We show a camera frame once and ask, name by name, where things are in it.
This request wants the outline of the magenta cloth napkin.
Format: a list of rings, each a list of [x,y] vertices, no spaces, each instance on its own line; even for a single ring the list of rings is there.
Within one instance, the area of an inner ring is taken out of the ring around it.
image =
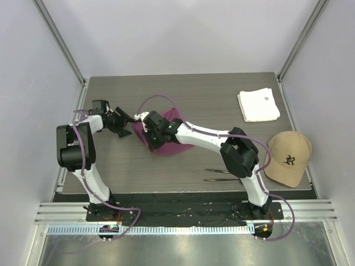
[[[167,111],[161,112],[160,115],[163,118],[168,119],[169,121],[172,121],[175,118],[177,118],[177,119],[181,118],[181,115],[179,115],[178,111],[175,108],[171,108]],[[140,122],[134,123],[134,124],[132,124],[132,127],[133,127],[134,132],[138,136],[138,138],[143,142],[145,147],[148,148],[148,142],[146,141],[146,139],[142,135],[142,131],[143,131],[142,124]],[[162,155],[162,156],[174,155],[174,154],[178,154],[178,153],[184,152],[186,150],[189,150],[193,147],[194,147],[194,145],[176,144],[174,142],[171,142],[171,143],[164,144],[162,147],[155,150],[154,153],[156,153],[158,155]]]

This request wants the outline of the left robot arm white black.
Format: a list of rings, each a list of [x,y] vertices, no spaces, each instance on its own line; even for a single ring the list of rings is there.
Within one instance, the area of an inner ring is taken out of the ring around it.
[[[112,110],[108,102],[103,107],[76,110],[82,117],[72,124],[56,129],[57,161],[60,167],[75,175],[89,196],[84,206],[90,221],[93,219],[112,221],[120,212],[139,212],[136,207],[119,207],[108,186],[103,182],[95,165],[97,155],[93,135],[108,129],[118,137],[131,134],[125,127],[135,120],[122,109]]]

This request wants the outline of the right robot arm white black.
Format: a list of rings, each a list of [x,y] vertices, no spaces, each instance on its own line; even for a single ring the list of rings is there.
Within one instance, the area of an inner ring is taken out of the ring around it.
[[[257,139],[251,138],[238,127],[231,131],[219,131],[193,125],[184,119],[168,120],[158,112],[142,112],[135,120],[143,126],[142,135],[150,150],[165,144],[194,145],[221,155],[226,169],[239,178],[247,192],[251,214],[265,218],[271,211],[272,198],[266,189],[260,172]]]

